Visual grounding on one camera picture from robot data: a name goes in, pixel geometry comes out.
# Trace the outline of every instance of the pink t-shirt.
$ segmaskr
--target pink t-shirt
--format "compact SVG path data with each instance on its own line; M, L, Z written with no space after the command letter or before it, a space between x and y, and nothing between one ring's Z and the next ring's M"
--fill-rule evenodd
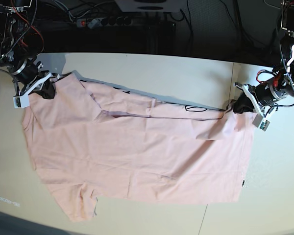
M168 104L73 74L55 86L52 100L29 96L23 127L35 170L72 221L92 218L98 195L238 200L254 114Z

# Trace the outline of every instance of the sticker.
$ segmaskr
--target sticker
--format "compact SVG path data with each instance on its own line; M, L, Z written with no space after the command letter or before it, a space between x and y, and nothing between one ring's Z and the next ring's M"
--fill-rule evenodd
M9 199L6 199L4 197L0 197L0 201L8 203L8 204L14 204L16 207L21 207L21 205L18 202L12 202Z

